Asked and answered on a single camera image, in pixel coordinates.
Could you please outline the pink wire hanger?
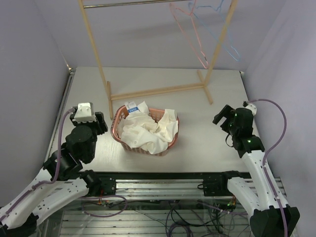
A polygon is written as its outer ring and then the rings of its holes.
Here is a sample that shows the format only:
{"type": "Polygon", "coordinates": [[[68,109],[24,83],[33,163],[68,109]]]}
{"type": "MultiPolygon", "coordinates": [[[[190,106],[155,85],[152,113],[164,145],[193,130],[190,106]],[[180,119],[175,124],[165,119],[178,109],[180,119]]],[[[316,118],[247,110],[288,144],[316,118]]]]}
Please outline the pink wire hanger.
{"type": "Polygon", "coordinates": [[[202,67],[207,69],[209,62],[198,33],[198,26],[194,20],[196,3],[196,0],[190,0],[188,3],[188,9],[185,9],[184,7],[172,2],[169,4],[169,10],[182,36],[188,43],[189,48],[193,51],[202,67]]]}

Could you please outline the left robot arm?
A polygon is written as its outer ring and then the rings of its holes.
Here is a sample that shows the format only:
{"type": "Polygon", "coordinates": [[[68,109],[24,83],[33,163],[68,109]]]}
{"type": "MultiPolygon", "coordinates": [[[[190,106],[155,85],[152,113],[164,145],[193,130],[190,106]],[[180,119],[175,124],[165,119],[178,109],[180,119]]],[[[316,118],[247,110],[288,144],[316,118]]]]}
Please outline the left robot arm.
{"type": "Polygon", "coordinates": [[[85,195],[100,192],[101,180],[93,170],[83,171],[95,157],[97,137],[108,131],[102,112],[83,113],[79,107],[66,111],[74,129],[43,164],[34,180],[9,204],[0,209],[1,231],[5,235],[33,232],[51,214],[85,195]]]}

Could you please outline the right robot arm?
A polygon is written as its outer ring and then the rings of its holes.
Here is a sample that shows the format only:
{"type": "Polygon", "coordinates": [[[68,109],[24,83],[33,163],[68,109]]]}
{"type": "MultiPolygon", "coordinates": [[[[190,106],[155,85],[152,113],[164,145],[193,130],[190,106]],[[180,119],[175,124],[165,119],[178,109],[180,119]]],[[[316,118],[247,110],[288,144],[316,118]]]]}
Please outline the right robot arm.
{"type": "Polygon", "coordinates": [[[246,211],[255,237],[289,237],[300,218],[298,208],[290,206],[282,194],[267,161],[268,151],[261,139],[253,133],[257,108],[244,102],[242,107],[225,105],[215,115],[214,124],[221,120],[222,130],[232,138],[232,147],[248,168],[255,190],[236,172],[225,172],[225,179],[218,182],[223,195],[232,193],[246,211]]]}

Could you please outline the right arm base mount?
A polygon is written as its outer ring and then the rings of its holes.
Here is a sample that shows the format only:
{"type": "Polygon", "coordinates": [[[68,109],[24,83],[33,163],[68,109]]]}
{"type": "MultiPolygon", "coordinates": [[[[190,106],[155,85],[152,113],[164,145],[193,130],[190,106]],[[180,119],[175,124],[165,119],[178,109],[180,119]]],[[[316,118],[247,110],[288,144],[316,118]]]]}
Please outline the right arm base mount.
{"type": "Polygon", "coordinates": [[[205,197],[230,196],[227,188],[227,179],[222,173],[211,173],[204,176],[197,188],[203,191],[205,197]]]}

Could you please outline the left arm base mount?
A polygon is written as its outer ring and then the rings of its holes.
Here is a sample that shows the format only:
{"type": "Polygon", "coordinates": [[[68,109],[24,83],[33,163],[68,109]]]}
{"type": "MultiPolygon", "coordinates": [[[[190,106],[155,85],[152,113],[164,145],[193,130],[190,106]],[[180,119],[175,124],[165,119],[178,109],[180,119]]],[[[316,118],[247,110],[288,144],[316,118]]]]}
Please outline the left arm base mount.
{"type": "Polygon", "coordinates": [[[101,183],[97,186],[96,196],[110,196],[116,194],[117,183],[116,180],[109,176],[100,178],[101,183]]]}

